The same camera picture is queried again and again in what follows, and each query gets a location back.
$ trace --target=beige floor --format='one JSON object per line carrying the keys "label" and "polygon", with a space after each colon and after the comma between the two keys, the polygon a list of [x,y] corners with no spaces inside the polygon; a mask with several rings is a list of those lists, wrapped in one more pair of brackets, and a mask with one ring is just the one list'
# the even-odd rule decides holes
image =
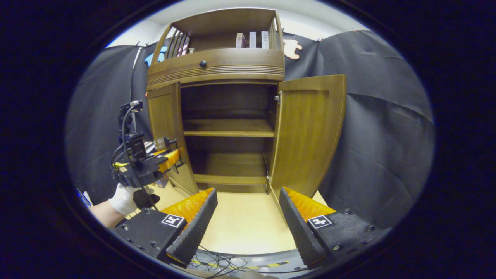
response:
{"label": "beige floor", "polygon": [[[162,210],[189,195],[170,183],[151,186]],[[326,204],[319,192],[314,200]],[[295,249],[293,237],[274,200],[265,193],[217,191],[218,205],[202,239],[206,249],[229,254],[266,254]]]}

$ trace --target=open cabinet door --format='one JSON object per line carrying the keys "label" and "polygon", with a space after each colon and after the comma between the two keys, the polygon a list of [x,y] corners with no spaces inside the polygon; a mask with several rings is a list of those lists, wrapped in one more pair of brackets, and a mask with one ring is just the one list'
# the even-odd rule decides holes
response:
{"label": "open cabinet door", "polygon": [[196,194],[198,186],[193,178],[183,133],[180,89],[179,82],[176,82],[148,92],[150,127],[157,151],[166,149],[164,138],[177,140],[183,165],[177,168],[179,174],[170,170],[166,175],[174,185],[184,188],[190,194]]}
{"label": "open cabinet door", "polygon": [[279,83],[270,187],[313,197],[327,173],[343,126],[346,76],[325,75]]}

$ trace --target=book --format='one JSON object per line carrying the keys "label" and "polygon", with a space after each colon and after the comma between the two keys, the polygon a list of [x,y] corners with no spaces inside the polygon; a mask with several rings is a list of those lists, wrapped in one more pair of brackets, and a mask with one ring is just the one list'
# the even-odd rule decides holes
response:
{"label": "book", "polygon": [[237,49],[244,48],[246,44],[247,44],[247,40],[245,39],[243,33],[238,33],[236,35],[236,48]]}
{"label": "book", "polygon": [[256,49],[256,32],[249,33],[249,48]]}
{"label": "book", "polygon": [[262,48],[269,49],[269,32],[262,31]]}

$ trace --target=top shelf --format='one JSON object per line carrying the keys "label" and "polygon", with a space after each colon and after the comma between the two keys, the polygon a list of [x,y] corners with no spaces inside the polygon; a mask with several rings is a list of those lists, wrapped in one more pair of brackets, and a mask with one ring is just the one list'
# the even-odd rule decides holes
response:
{"label": "top shelf", "polygon": [[186,137],[274,137],[265,119],[193,119],[184,120],[183,127]]}
{"label": "top shelf", "polygon": [[267,31],[275,18],[274,10],[261,8],[233,8],[215,10],[172,23],[191,37],[243,31]]}

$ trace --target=white glove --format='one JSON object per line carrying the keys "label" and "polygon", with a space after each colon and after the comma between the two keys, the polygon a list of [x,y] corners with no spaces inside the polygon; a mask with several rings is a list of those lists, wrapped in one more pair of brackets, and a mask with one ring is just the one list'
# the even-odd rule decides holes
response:
{"label": "white glove", "polygon": [[[148,186],[145,186],[144,188],[147,193],[150,191]],[[110,204],[122,215],[128,216],[136,209],[138,209],[138,206],[134,202],[133,197],[134,192],[139,190],[141,190],[141,188],[133,188],[118,183],[115,195],[111,199],[109,199]]]}

